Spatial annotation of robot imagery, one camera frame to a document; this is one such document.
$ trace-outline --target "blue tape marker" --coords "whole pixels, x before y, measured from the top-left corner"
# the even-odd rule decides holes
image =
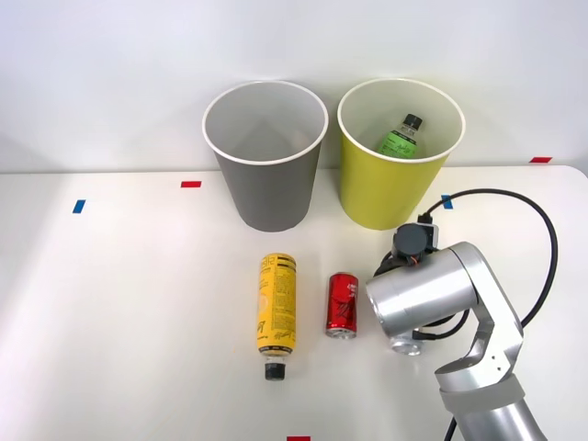
[[[453,204],[451,203],[449,195],[441,195],[441,200],[443,200],[444,209],[453,209]]]
[[[80,214],[84,209],[85,199],[77,199],[75,207],[73,207],[73,214]]]

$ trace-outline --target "red can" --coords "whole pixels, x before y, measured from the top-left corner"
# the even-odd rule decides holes
[[[357,284],[357,277],[349,273],[333,274],[329,279],[325,330],[328,336],[343,339],[356,336]]]

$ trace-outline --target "tabletop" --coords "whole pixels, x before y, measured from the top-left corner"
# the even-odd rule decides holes
[[[0,175],[0,439],[443,439],[451,415],[434,371],[466,354],[475,317],[421,356],[391,352],[364,286],[393,232],[354,224],[337,185],[319,171],[305,220],[266,233],[241,221],[219,172]],[[545,435],[578,439],[588,179],[553,165],[444,168],[416,212],[474,187],[523,193],[556,227],[558,274],[514,372]],[[434,223],[439,248],[477,245],[528,312],[549,260],[531,208],[467,196]],[[298,345],[278,383],[264,380],[255,341],[258,270],[274,252],[298,262]],[[360,280],[350,341],[324,334],[338,271]]]

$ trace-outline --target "black bottle cap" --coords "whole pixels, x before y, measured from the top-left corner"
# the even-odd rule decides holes
[[[286,365],[282,363],[266,363],[266,379],[281,381],[286,377]]]
[[[403,124],[406,124],[407,126],[412,127],[415,130],[419,130],[419,127],[421,127],[422,122],[423,122],[422,119],[420,119],[419,117],[416,117],[412,113],[409,113],[406,116],[406,118],[404,119]]]

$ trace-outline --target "can label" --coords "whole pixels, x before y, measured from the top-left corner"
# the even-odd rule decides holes
[[[269,254],[261,263],[257,348],[267,355],[291,353],[296,346],[296,261]]]
[[[416,142],[399,131],[393,130],[388,133],[378,153],[392,158],[411,159],[416,153]]]
[[[357,277],[337,273],[329,279],[326,334],[335,338],[353,338],[357,332]]]

